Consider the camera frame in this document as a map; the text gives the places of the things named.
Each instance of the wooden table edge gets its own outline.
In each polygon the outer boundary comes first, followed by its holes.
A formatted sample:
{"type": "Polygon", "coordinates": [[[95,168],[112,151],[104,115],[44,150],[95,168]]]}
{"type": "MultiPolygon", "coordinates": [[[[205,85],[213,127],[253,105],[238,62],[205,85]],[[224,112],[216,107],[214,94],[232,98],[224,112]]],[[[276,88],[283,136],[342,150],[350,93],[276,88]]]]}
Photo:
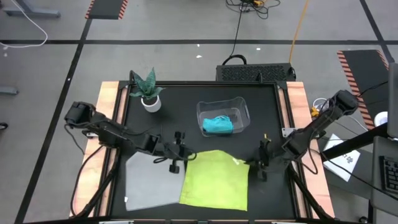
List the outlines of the wooden table edge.
{"type": "MultiPolygon", "coordinates": [[[[116,95],[118,93],[119,82],[103,82],[98,95],[98,101],[96,104],[97,111],[104,113],[107,117],[111,118],[113,115],[114,106],[116,104],[116,95]]],[[[307,103],[307,96],[305,94],[304,84],[302,82],[287,82],[287,91],[289,94],[290,105],[292,108],[293,119],[296,128],[303,128],[311,122],[311,116],[307,103]]],[[[124,102],[127,97],[127,88],[123,88],[122,96],[119,104],[119,113],[117,122],[121,123],[124,102]]],[[[279,98],[282,107],[282,116],[284,117],[285,127],[289,127],[287,119],[286,104],[284,100],[283,91],[279,90],[279,98]]],[[[312,149],[318,150],[316,141],[311,143],[312,149]]],[[[85,156],[83,161],[98,148],[97,139],[89,139],[86,146],[85,156]]],[[[323,171],[322,160],[319,155],[313,154],[314,161],[318,167],[318,175],[314,175],[311,172],[305,170],[305,181],[309,191],[312,193],[317,202],[322,206],[324,211],[330,216],[334,217],[333,206],[331,204],[330,194],[326,182],[325,173],[323,171]]],[[[108,166],[108,171],[113,163],[114,151],[111,154],[111,162],[108,166]]],[[[86,167],[83,169],[78,188],[76,190],[75,197],[73,199],[73,206],[75,212],[81,211],[87,202],[90,200],[92,195],[95,193],[99,186],[100,176],[102,172],[103,162],[105,158],[105,150],[95,155],[91,161],[87,162],[86,167]]],[[[310,160],[309,154],[303,156],[302,162],[313,167],[310,160]]],[[[100,216],[106,215],[106,205],[109,202],[109,186],[103,194],[102,206],[99,211],[100,216]]],[[[301,217],[306,217],[305,207],[303,201],[303,195],[300,189],[296,186],[298,208],[301,217]]]]}

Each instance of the gray floor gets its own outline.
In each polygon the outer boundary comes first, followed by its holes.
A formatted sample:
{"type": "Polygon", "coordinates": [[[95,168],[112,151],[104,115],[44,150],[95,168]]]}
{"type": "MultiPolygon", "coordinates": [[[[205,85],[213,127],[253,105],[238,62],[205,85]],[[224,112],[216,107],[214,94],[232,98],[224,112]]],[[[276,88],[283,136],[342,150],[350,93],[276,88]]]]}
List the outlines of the gray floor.
{"type": "MultiPolygon", "coordinates": [[[[239,39],[292,39],[304,0],[283,1],[262,21],[255,14],[242,16],[239,39]]],[[[85,25],[89,0],[31,0],[35,6],[57,9],[60,19],[34,19],[52,40],[77,40],[85,25]]],[[[386,40],[398,39],[398,2],[367,1],[386,40]]],[[[223,0],[131,1],[121,21],[93,21],[88,39],[233,39],[239,14],[223,0]]],[[[0,13],[0,39],[41,39],[43,35],[24,18],[0,13]]],[[[310,1],[299,39],[376,40],[359,1],[310,1]]],[[[215,68],[231,53],[230,44],[185,45],[85,45],[25,222],[66,218],[69,200],[82,154],[63,130],[63,116],[73,101],[95,104],[103,81],[126,80],[128,71],[147,74],[152,67],[158,80],[214,80],[215,68]]],[[[308,102],[349,89],[337,59],[337,50],[378,49],[378,45],[297,45],[292,65],[303,81],[308,102]]],[[[0,50],[0,85],[14,85],[20,94],[0,96],[0,121],[10,127],[0,134],[0,222],[13,223],[30,175],[53,116],[70,68],[76,45],[45,45],[29,49],[0,50]]],[[[390,45],[398,58],[398,46],[390,45]]],[[[237,45],[249,63],[278,63],[289,59],[289,45],[237,45]]],[[[363,123],[359,113],[354,116],[363,123]]],[[[352,120],[341,123],[357,133],[363,130],[352,120]]],[[[78,131],[78,142],[86,141],[78,131]]],[[[332,124],[328,134],[341,138],[354,134],[332,124]]],[[[330,187],[336,217],[356,221],[367,214],[365,199],[330,187]]],[[[398,219],[381,215],[380,223],[398,219]]]]}

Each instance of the blue towel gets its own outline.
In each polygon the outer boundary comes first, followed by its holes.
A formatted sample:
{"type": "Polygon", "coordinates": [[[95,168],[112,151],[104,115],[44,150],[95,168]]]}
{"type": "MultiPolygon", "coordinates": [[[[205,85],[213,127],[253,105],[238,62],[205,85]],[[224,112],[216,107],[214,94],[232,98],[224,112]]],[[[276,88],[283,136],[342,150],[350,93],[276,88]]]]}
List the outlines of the blue towel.
{"type": "Polygon", "coordinates": [[[203,129],[206,133],[231,134],[234,126],[227,116],[218,116],[213,119],[205,118],[203,120],[203,129]]]}

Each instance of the transparent bin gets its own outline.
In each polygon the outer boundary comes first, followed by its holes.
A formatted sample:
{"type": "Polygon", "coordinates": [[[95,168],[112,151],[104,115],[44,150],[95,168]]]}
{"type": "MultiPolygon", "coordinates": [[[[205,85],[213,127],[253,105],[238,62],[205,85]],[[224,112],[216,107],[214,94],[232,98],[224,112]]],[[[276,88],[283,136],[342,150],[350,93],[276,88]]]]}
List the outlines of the transparent bin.
{"type": "Polygon", "coordinates": [[[248,106],[244,98],[236,97],[232,100],[223,100],[217,102],[199,102],[197,104],[197,116],[199,128],[205,137],[225,135],[226,133],[207,133],[203,129],[203,120],[205,118],[213,119],[218,116],[227,116],[233,124],[233,131],[230,134],[240,133],[250,124],[248,106]]]}

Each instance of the green napkin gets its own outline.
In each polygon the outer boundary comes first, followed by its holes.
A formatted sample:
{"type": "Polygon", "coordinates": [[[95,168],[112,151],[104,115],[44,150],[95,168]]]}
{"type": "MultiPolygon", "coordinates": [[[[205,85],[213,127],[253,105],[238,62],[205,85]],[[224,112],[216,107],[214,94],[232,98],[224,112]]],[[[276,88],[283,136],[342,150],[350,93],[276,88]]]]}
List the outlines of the green napkin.
{"type": "Polygon", "coordinates": [[[188,162],[180,203],[247,211],[248,172],[248,165],[226,152],[198,153],[188,162]]]}

